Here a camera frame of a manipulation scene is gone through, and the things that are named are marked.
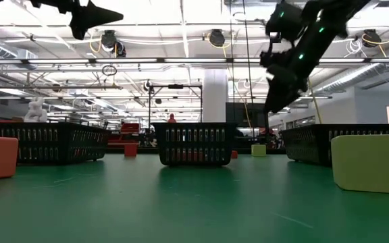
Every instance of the table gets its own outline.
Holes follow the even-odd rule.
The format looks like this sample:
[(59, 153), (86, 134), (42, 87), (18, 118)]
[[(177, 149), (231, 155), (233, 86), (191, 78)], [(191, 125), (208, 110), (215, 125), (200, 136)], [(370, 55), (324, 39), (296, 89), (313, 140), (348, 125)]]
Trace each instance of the table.
[(0, 242), (389, 242), (389, 194), (342, 191), (286, 155), (218, 168), (106, 155), (0, 180)]

